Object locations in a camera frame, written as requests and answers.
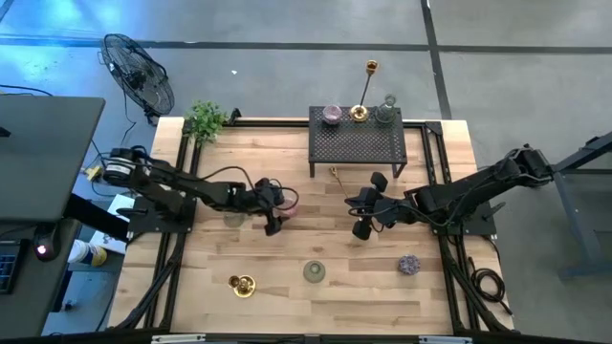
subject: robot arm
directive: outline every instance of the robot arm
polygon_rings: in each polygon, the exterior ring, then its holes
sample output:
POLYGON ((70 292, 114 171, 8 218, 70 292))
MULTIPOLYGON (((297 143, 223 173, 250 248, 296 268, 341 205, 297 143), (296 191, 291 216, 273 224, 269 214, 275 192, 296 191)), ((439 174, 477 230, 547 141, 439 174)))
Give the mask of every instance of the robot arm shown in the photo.
POLYGON ((353 234, 367 240, 372 218, 388 228, 396 223, 416 222, 452 226, 461 223, 482 203, 515 186, 537 187, 551 180, 549 163, 539 150, 526 145, 459 181, 407 190, 403 199, 384 196, 387 180, 376 172, 371 179, 374 187, 363 187, 359 196, 345 202, 352 206, 349 214, 360 217, 353 234))
POLYGON ((267 178, 255 183, 251 190, 247 190, 244 183, 208 182, 208 177, 194 177, 135 148, 115 148, 108 161, 103 178, 112 185, 136 190, 153 202, 156 211, 167 220, 181 217, 186 204, 183 192, 217 211, 266 216, 268 236, 280 231, 281 220, 274 217, 273 210, 285 199, 282 187, 270 183, 267 178))

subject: fan guard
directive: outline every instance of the fan guard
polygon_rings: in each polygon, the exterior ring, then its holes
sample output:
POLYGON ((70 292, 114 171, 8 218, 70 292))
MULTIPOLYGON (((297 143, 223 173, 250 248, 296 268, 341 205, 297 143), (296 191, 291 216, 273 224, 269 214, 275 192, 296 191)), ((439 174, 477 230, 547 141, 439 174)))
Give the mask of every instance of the fan guard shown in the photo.
POLYGON ((174 94, 164 66, 124 34, 110 33, 102 40, 102 58, 123 91, 152 117, 170 113, 174 94))

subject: wooden tabletop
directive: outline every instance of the wooden tabletop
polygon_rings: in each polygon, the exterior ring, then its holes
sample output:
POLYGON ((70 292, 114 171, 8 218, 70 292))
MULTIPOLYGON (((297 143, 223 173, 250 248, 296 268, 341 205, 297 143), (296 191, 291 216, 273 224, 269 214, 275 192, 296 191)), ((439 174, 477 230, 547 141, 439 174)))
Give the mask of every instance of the wooden tabletop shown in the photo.
MULTIPOLYGON (((462 120, 442 123, 450 172, 458 180, 476 171, 468 126, 462 120)), ((182 126, 182 118, 160 120, 154 158, 176 161, 182 126)), ((435 148, 435 140, 430 141, 435 148)), ((349 195, 368 186, 374 171, 389 179, 385 195, 391 197, 402 197, 403 191, 427 184, 419 132, 406 129, 405 143, 408 164, 397 180, 391 177, 389 165, 337 165, 349 195)), ((347 214, 330 165, 317 164, 316 176, 309 177, 308 128, 225 128, 202 154, 200 176, 240 165, 253 181, 277 178, 296 189, 298 216, 284 223, 280 233, 266 237, 265 218, 250 217, 239 228, 228 228, 222 213, 198 203, 194 230, 187 237, 172 332, 451 333, 440 251, 429 226, 396 225, 380 234, 372 232, 369 241, 354 237, 355 218, 347 214), (408 253, 421 261, 421 271, 414 276, 397 271, 398 259, 408 253), (325 266, 326 276, 311 284, 302 271, 315 259, 325 266), (238 298, 228 286, 230 276, 242 274, 252 276, 257 284, 254 295, 247 299, 238 298)), ((436 153, 434 158, 441 181, 436 153)), ((246 181, 235 170, 214 180, 246 181)), ((160 237, 143 235, 128 248, 109 325, 121 322, 149 287, 160 237)), ((467 237, 466 248, 476 266, 500 272, 491 244, 467 237)), ((456 286, 462 319, 468 326, 465 296, 456 286)), ((165 291, 158 305, 158 321, 165 291)), ((487 305, 503 324, 513 326, 501 306, 487 305)))

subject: gray floor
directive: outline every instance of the gray floor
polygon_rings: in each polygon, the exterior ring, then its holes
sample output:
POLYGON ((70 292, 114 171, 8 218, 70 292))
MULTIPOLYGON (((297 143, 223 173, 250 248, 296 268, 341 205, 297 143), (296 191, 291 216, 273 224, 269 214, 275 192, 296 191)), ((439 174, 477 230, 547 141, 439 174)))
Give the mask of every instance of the gray floor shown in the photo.
MULTIPOLYGON (((439 44, 612 44, 608 1, 430 0, 429 4, 439 44)), ((427 42, 418 0, 16 0, 0 22, 0 37, 100 38, 107 32, 171 41, 427 42)), ((176 95, 172 116, 181 116, 197 98, 215 100, 229 111, 239 107, 245 116, 254 117, 303 117, 308 105, 351 105, 360 95, 363 61, 375 58, 381 69, 372 78, 366 103, 375 105, 392 92, 406 118, 441 117, 427 52, 151 49, 149 53, 168 69, 176 95)), ((556 162, 612 127, 608 87, 612 54, 441 54, 441 60, 452 117, 468 121, 479 165, 495 162, 525 142, 556 162)), ((122 92, 98 64, 97 49, 0 46, 0 71, 3 83, 57 95, 105 97, 107 106, 95 140, 102 150, 119 145, 128 127, 122 92)), ((128 143, 150 145, 154 129, 129 99, 128 110, 130 118, 139 121, 128 143)), ((92 150, 88 160, 93 157, 92 150)), ((98 198, 84 180, 78 181, 75 191, 98 198)), ((570 282, 557 278, 559 268, 579 261, 579 248, 556 190, 551 185, 515 189, 498 199, 508 204, 495 220, 516 327, 529 334, 611 341, 612 277, 570 282)), ((79 286, 74 290, 78 295, 79 286)), ((105 301, 91 302, 103 308, 105 301)), ((99 316, 90 316, 90 328, 99 316)), ((75 328, 88 329, 78 324, 75 328)))

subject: gold candle holder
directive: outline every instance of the gold candle holder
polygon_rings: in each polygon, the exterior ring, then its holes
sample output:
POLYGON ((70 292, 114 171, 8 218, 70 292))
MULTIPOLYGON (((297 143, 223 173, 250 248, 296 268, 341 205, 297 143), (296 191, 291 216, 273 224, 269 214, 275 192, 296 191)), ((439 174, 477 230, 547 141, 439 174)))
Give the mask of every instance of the gold candle holder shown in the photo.
POLYGON ((249 275, 232 276, 228 284, 238 297, 247 298, 255 292, 255 280, 249 275))
POLYGON ((367 80, 365 81, 365 87, 363 88, 363 94, 361 95, 361 101, 359 103, 359 105, 355 105, 351 108, 351 111, 349 111, 349 115, 351 116, 351 119, 356 121, 356 122, 363 122, 367 120, 368 114, 367 114, 367 109, 365 108, 365 106, 363 106, 363 100, 365 99, 365 93, 367 92, 367 86, 370 84, 370 77, 372 77, 372 75, 374 73, 376 73, 376 70, 379 67, 379 63, 376 62, 375 60, 368 60, 365 63, 365 72, 367 73, 367 80))

